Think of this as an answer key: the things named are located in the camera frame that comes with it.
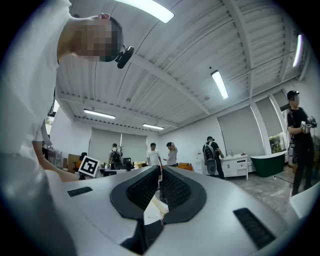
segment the vr headset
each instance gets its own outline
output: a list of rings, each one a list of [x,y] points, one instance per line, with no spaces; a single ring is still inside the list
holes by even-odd
[[[123,42],[124,42],[124,35],[122,26],[120,23],[115,19],[110,17],[111,20],[111,36],[112,36],[112,50],[111,50],[111,56],[101,56],[100,61],[102,62],[112,62],[115,60],[118,64],[117,67],[119,69],[123,69],[124,66],[127,64],[129,59],[134,54],[135,49],[130,46],[127,48]]]

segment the black cap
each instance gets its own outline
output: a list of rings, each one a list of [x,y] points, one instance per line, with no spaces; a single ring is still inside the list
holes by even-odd
[[[288,101],[291,101],[291,100],[295,100],[296,95],[299,95],[299,92],[297,90],[291,90],[287,93],[286,97]]]

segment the green bathtub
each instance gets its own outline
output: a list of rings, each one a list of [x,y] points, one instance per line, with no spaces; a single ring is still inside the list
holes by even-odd
[[[285,153],[286,151],[283,151],[268,155],[251,156],[250,158],[258,175],[269,177],[283,172]]]

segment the backpack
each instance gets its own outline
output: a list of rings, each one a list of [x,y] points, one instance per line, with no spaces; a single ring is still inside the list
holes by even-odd
[[[216,152],[214,151],[213,147],[211,146],[212,142],[213,141],[210,141],[208,144],[204,145],[203,153],[204,153],[205,158],[207,160],[216,158]]]
[[[118,150],[113,151],[113,150],[111,149],[111,151],[112,151],[112,156],[111,156],[112,161],[115,162],[115,163],[121,162],[121,160],[120,160],[120,154],[119,154]]]

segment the person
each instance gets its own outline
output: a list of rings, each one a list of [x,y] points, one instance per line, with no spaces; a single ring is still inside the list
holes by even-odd
[[[118,145],[116,143],[112,144],[112,149],[109,152],[108,167],[111,170],[122,169],[121,165],[121,153],[118,152]]]
[[[34,169],[55,171],[63,182],[79,178],[58,169],[42,154],[41,126],[53,102],[57,68],[67,55],[114,60],[122,31],[106,13],[72,17],[70,5],[68,0],[52,0],[36,10],[15,36],[0,74],[0,153],[33,159]]]
[[[176,167],[177,166],[178,149],[173,142],[168,142],[166,144],[166,146],[169,150],[168,158],[167,159],[164,158],[163,160],[166,161],[167,166]]]
[[[156,143],[150,144],[150,150],[146,153],[146,161],[149,166],[162,166],[160,153],[156,150]]]
[[[205,153],[205,149],[207,145],[213,150],[211,156],[209,154],[206,155]],[[206,165],[208,173],[213,176],[217,170],[219,173],[220,179],[224,180],[225,174],[222,170],[222,164],[219,156],[221,158],[224,158],[225,156],[222,153],[221,149],[219,148],[218,144],[215,142],[215,140],[211,136],[208,136],[206,138],[206,143],[202,147],[202,152],[204,157],[204,164]]]
[[[299,107],[299,92],[291,90],[287,93],[290,111],[287,114],[288,131],[294,142],[294,155],[297,160],[297,169],[294,175],[291,196],[298,194],[301,180],[305,173],[304,190],[311,187],[311,176],[315,155],[314,143],[311,133],[301,127],[302,122],[307,122],[308,115]]]

